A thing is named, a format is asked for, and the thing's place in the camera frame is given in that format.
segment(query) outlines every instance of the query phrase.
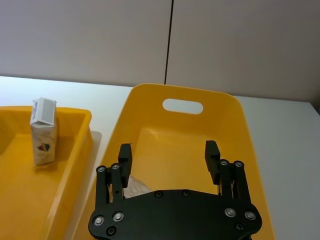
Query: bin handle hole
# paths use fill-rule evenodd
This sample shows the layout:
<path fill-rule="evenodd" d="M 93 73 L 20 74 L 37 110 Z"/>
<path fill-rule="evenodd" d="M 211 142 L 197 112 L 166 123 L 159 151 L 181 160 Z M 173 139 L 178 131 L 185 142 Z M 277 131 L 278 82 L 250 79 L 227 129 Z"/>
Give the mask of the bin handle hole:
<path fill-rule="evenodd" d="M 163 101 L 162 106 L 169 112 L 177 112 L 184 114 L 200 114 L 204 110 L 204 106 L 197 101 L 187 101 L 168 98 Z"/>

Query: printed logo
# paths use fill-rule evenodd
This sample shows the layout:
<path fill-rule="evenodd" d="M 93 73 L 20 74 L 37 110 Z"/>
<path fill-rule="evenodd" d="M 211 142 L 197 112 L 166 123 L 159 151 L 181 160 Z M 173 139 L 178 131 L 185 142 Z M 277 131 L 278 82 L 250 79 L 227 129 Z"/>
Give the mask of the printed logo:
<path fill-rule="evenodd" d="M 42 143 L 37 147 L 40 151 L 48 152 L 50 149 L 50 144 L 48 143 Z"/>

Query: yellow tray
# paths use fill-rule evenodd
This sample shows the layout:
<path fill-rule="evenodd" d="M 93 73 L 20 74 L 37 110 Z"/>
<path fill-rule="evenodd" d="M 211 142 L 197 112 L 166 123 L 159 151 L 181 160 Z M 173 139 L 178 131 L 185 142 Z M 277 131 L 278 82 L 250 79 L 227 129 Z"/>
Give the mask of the yellow tray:
<path fill-rule="evenodd" d="M 198 102 L 203 111 L 167 111 L 163 107 L 166 99 Z M 117 162 L 120 145 L 131 143 L 131 174 L 152 190 L 191 189 L 217 194 L 204 158 L 206 140 L 217 142 L 221 158 L 245 163 L 251 200 L 263 222 L 252 239 L 275 239 L 243 109 L 231 95 L 168 85 L 136 86 L 124 105 L 101 164 Z M 94 185 L 74 233 L 75 240 L 92 239 L 88 221 L 95 209 L 95 191 Z"/>
<path fill-rule="evenodd" d="M 32 107 L 0 107 L 0 239 L 63 238 L 92 146 L 88 110 L 57 108 L 55 163 L 35 169 Z"/>

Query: table surface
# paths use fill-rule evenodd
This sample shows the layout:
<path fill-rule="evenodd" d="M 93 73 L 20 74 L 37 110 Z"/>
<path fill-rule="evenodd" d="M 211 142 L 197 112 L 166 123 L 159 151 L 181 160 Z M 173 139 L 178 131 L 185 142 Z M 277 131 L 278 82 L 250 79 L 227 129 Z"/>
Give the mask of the table surface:
<path fill-rule="evenodd" d="M 92 113 L 92 184 L 132 87 L 0 76 L 0 106 L 32 105 L 46 97 L 58 107 Z M 320 116 L 308 102 L 236 97 L 244 109 L 277 239 L 320 239 Z M 82 198 L 88 189 L 81 192 Z M 76 206 L 80 208 L 84 200 Z M 75 213 L 72 223 L 78 215 Z M 72 232 L 70 224 L 66 236 Z"/>

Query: small box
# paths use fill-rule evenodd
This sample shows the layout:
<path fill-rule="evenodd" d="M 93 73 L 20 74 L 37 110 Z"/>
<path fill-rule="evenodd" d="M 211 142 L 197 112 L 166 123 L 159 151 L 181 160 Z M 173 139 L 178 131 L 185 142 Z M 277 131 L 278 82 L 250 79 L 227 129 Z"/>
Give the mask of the small box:
<path fill-rule="evenodd" d="M 55 160 L 57 142 L 56 101 L 39 98 L 33 101 L 30 119 L 35 166 Z"/>

